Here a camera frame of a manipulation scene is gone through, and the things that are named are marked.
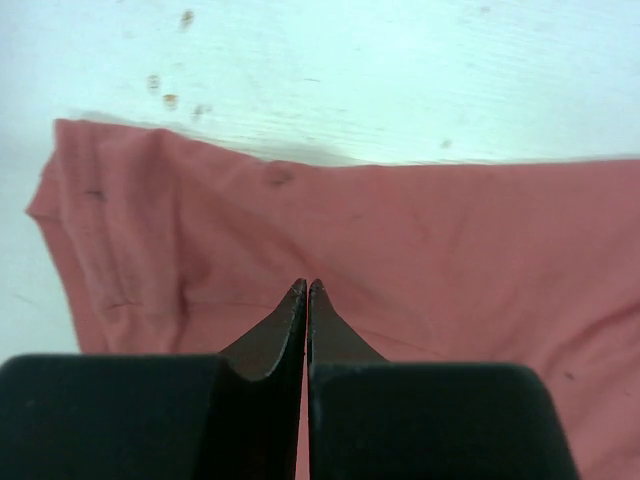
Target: towel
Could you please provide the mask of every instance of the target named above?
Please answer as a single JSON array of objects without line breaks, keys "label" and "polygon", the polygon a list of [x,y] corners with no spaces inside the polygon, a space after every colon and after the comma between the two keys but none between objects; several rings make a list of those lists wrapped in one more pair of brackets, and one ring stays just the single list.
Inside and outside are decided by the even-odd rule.
[{"label": "towel", "polygon": [[392,361],[532,367],[583,478],[640,478],[640,162],[323,168],[164,129],[55,135],[28,213],[83,352],[218,351],[321,278]]}]

